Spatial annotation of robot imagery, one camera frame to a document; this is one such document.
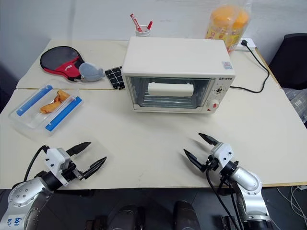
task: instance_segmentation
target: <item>red marker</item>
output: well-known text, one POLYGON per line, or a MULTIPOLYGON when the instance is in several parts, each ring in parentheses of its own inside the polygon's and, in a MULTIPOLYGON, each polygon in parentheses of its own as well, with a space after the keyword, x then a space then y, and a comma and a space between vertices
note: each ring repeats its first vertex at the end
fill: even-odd
POLYGON ((131 17, 131 19, 133 20, 133 22, 134 22, 134 24, 135 24, 135 26, 136 26, 137 31, 143 32, 143 30, 141 29, 141 27, 140 27, 138 21, 137 21, 136 18, 134 17, 134 14, 133 14, 133 13, 130 15, 130 17, 131 17))
POLYGON ((152 27, 153 21, 150 21, 150 23, 147 26, 147 30, 150 30, 150 28, 152 27))

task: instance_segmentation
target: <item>toaster oven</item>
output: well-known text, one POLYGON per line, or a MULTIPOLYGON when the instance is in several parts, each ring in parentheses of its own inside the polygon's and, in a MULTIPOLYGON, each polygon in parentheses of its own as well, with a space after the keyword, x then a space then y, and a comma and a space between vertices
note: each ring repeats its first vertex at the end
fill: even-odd
POLYGON ((235 78, 223 40, 132 37, 121 74, 140 112, 214 113, 235 78))

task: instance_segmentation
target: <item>black grid mat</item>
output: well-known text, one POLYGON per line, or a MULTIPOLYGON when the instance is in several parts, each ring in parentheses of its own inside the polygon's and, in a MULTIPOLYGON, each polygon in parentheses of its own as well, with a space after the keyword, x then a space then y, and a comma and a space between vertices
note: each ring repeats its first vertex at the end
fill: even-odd
POLYGON ((105 71, 107 78, 109 78, 114 89, 124 89, 125 85, 123 77, 121 76, 121 66, 105 71))

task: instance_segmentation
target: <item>pen holder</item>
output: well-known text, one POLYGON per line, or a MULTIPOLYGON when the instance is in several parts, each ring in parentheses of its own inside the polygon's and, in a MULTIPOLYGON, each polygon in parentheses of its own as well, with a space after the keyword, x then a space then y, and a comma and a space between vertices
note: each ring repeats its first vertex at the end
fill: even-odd
POLYGON ((147 29, 147 25, 140 25, 140 28, 143 32, 139 32, 137 29, 135 29, 135 34, 137 37, 150 37, 151 29, 147 29))

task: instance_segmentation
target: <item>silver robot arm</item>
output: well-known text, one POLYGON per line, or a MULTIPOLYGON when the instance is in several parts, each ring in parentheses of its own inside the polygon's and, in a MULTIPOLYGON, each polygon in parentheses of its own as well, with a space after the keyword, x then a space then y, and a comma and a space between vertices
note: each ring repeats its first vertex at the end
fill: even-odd
POLYGON ((8 208, 0 221, 1 230, 35 230, 39 214, 53 191, 68 186, 69 181, 87 179, 106 161, 106 157, 96 161, 85 171, 79 171, 71 161, 71 156, 84 150, 90 142, 76 145, 71 149, 43 148, 49 172, 42 171, 34 179, 20 183, 12 189, 8 197, 8 208))
POLYGON ((264 203, 260 178, 242 167, 238 162, 232 162, 234 152, 227 143, 199 133, 209 144, 214 145, 206 164, 201 164, 197 158, 184 150, 189 160, 202 172, 213 170, 221 175, 221 182, 231 184, 237 197, 237 208, 245 230, 272 230, 272 221, 264 203))

